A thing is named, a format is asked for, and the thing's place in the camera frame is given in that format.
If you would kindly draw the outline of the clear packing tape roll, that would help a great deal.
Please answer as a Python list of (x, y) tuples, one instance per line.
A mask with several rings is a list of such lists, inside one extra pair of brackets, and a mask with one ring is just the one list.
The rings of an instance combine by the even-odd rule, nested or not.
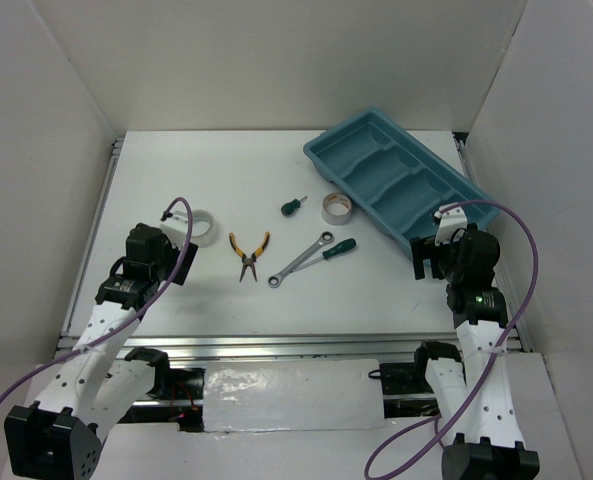
[(211, 246), (217, 237), (217, 223), (214, 216), (206, 210), (192, 212), (191, 242), (199, 248)]

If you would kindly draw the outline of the long green screwdriver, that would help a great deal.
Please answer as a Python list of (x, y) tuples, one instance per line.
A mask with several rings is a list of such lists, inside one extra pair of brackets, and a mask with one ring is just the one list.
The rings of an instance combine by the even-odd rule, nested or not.
[(354, 238), (349, 238), (346, 240), (343, 240), (341, 242), (339, 242), (338, 244), (336, 244), (335, 246), (331, 247), (328, 250), (325, 250), (319, 257), (315, 258), (314, 260), (308, 261), (304, 264), (302, 264), (300, 266), (300, 268), (307, 268), (309, 266), (312, 266), (316, 263), (322, 262), (322, 261), (328, 261), (331, 260), (332, 258), (335, 258), (337, 256), (340, 255), (344, 255), (346, 253), (351, 252), (353, 249), (355, 249), (357, 246), (357, 242)]

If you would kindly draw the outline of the small white tape roll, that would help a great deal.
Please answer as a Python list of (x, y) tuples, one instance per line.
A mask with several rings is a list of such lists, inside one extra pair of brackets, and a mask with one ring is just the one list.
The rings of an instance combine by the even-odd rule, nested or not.
[(352, 215), (353, 205), (349, 197), (342, 193), (331, 193), (322, 201), (321, 216), (329, 225), (346, 224)]

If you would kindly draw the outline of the silver ratchet wrench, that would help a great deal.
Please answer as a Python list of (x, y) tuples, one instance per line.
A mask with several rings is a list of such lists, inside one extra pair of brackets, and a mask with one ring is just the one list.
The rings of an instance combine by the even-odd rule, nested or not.
[(287, 276), (289, 276), (296, 267), (302, 265), (306, 260), (310, 259), (322, 247), (330, 245), (333, 240), (334, 235), (330, 231), (324, 231), (312, 245), (310, 245), (305, 251), (292, 260), (286, 267), (284, 267), (278, 273), (270, 276), (267, 280), (268, 286), (270, 288), (278, 288), (282, 281)]

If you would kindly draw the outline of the stubby green screwdriver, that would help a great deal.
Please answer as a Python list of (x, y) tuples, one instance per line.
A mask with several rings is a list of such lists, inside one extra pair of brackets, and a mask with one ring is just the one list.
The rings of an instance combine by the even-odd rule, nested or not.
[(292, 217), (301, 207), (302, 204), (307, 200), (307, 196), (300, 199), (295, 198), (289, 202), (284, 203), (280, 208), (280, 213), (285, 218)]

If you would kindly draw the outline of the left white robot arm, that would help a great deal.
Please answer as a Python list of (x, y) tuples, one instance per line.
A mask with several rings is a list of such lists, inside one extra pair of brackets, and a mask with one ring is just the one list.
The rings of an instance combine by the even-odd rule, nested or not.
[(118, 357), (139, 327), (144, 307), (170, 284), (185, 282), (197, 245), (189, 223), (143, 223), (131, 229), (125, 253), (99, 286), (88, 324), (46, 388), (28, 406), (15, 406), (4, 429), (14, 475), (30, 479), (89, 479), (110, 430), (132, 403), (165, 397), (173, 374), (166, 353), (138, 347)]

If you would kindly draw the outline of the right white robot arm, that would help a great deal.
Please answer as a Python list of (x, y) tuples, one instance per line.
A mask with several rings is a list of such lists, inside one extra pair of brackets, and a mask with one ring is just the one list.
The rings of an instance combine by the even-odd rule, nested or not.
[(459, 344), (425, 341), (411, 368), (414, 385), (436, 396), (446, 433), (445, 479), (533, 479), (537, 452), (518, 426), (507, 363), (509, 325), (503, 294), (494, 286), (498, 240), (474, 227), (442, 240), (411, 242), (416, 278), (430, 272), (447, 283), (446, 303)]

